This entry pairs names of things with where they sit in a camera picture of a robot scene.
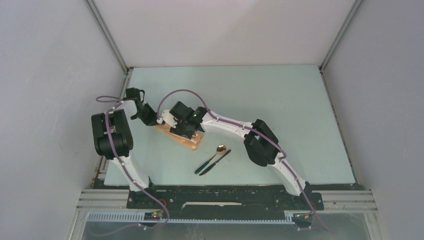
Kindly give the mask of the black table knife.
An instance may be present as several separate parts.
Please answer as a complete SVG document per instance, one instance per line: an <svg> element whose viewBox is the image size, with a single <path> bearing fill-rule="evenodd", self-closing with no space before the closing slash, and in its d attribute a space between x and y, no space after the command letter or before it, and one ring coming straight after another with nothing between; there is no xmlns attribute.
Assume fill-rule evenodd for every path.
<svg viewBox="0 0 424 240"><path fill-rule="evenodd" d="M214 163L212 163L210 166L208 166L203 172L201 172L199 175L203 176L207 174L212 168L214 168L224 157L226 157L232 150L227 150L221 157L219 157Z"/></svg>

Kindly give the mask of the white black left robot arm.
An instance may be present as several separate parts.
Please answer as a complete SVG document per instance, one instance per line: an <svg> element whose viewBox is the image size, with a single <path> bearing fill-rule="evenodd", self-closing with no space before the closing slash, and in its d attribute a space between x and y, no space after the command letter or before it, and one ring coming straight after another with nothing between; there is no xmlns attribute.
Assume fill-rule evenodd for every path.
<svg viewBox="0 0 424 240"><path fill-rule="evenodd" d="M157 113L144 100L145 91L125 90L123 99L113 97L116 105L104 113L91 116L94 148L98 155L114 163L128 181L132 192L141 192L138 201L145 208L153 208L158 194L150 177L143 173L133 154L134 139L129 121L139 119L146 126L157 125Z"/></svg>

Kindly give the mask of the peach satin napkin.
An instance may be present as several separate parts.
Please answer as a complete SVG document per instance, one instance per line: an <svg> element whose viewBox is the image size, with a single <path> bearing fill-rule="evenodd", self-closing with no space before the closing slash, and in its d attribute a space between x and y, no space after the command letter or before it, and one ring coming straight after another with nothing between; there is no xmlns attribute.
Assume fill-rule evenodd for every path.
<svg viewBox="0 0 424 240"><path fill-rule="evenodd" d="M204 134L202 132L196 131L194 135L191 137L191 139L188 139L186 137L171 133L171 126L167 123L165 124L158 124L154 126L158 131L164 133L166 136L170 137L183 147L186 147L190 150L195 151L201 141L203 140Z"/></svg>

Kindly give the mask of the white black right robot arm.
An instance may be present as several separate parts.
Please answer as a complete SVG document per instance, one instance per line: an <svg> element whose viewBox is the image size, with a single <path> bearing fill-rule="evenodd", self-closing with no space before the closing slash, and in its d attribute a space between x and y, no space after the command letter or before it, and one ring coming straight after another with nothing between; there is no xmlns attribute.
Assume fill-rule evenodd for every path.
<svg viewBox="0 0 424 240"><path fill-rule="evenodd" d="M202 132L241 140L254 164L275 169L285 190L291 195L290 201L295 208L304 209L310 204L310 184L288 163L278 138L263 120L238 121L206 107L192 109L179 101L170 110L163 110L158 122L170 125L171 133L186 139L192 139L196 133Z"/></svg>

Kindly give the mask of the gold spoon dark handle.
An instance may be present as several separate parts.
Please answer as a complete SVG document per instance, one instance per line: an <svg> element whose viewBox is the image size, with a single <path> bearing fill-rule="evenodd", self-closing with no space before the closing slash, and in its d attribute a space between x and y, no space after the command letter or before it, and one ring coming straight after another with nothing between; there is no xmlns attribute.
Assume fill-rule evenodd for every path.
<svg viewBox="0 0 424 240"><path fill-rule="evenodd" d="M198 167L195 171L194 174L197 175L199 174L216 156L218 155L222 155L226 152L227 147L223 144L219 145L216 148L216 153L210 158L208 159L206 162L204 162L200 167Z"/></svg>

